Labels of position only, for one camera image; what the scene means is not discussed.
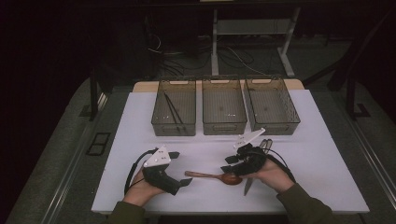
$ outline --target black cable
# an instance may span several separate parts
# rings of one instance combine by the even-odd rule
[[[133,187],[134,185],[138,184],[139,182],[143,181],[145,178],[141,178],[138,181],[134,182],[129,188]]]
[[[124,187],[124,194],[126,194],[126,192],[128,191],[128,189],[131,187],[131,180],[132,177],[134,176],[134,171],[136,170],[137,164],[143,159],[143,157],[145,157],[148,154],[154,154],[156,151],[158,150],[158,148],[149,150],[145,153],[143,153],[138,159],[137,161],[132,165],[131,167],[131,171],[128,174],[128,177],[126,178],[126,182],[125,182],[125,187]]]
[[[285,164],[286,168],[289,169],[289,166],[286,164],[285,160],[283,160],[283,158],[279,155],[279,153],[273,151],[273,150],[270,149],[270,148],[264,148],[264,150],[268,150],[268,151],[270,151],[270,152],[274,152],[274,153],[283,161],[283,163]]]

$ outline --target person's right hand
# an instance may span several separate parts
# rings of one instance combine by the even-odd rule
[[[258,178],[277,193],[282,193],[294,185],[289,176],[273,161],[266,160],[264,166],[256,173],[241,175],[242,178]]]

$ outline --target person's left hand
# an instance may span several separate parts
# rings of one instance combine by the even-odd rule
[[[150,185],[143,177],[143,166],[134,176],[131,187],[126,192],[123,202],[132,203],[137,206],[145,205],[155,195],[164,193],[162,189]]]

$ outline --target white plastic part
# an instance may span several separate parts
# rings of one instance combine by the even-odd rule
[[[169,164],[171,158],[169,157],[166,146],[163,145],[143,164],[144,167],[152,167]]]
[[[261,128],[260,130],[252,132],[252,133],[245,133],[243,135],[239,135],[238,140],[236,141],[235,145],[233,145],[233,148],[240,148],[244,145],[249,144],[251,141],[253,141],[258,136],[262,135],[262,133],[264,133],[264,132],[265,132],[265,129]]]

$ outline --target table leg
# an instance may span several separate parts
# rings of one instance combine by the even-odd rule
[[[219,74],[218,62],[218,11],[215,9],[213,12],[213,35],[212,35],[212,76]]]
[[[293,15],[292,15],[290,23],[289,23],[288,31],[286,33],[285,43],[283,44],[282,48],[278,48],[277,49],[277,52],[279,53],[280,61],[282,61],[283,66],[285,67],[285,71],[286,71],[286,74],[288,75],[288,77],[294,77],[295,76],[294,72],[293,72],[293,69],[291,68],[291,65],[290,65],[290,62],[289,62],[289,59],[288,59],[288,56],[286,55],[286,53],[288,51],[289,44],[290,44],[291,38],[293,36],[294,28],[296,26],[299,14],[300,14],[300,8],[297,7],[293,11]]]

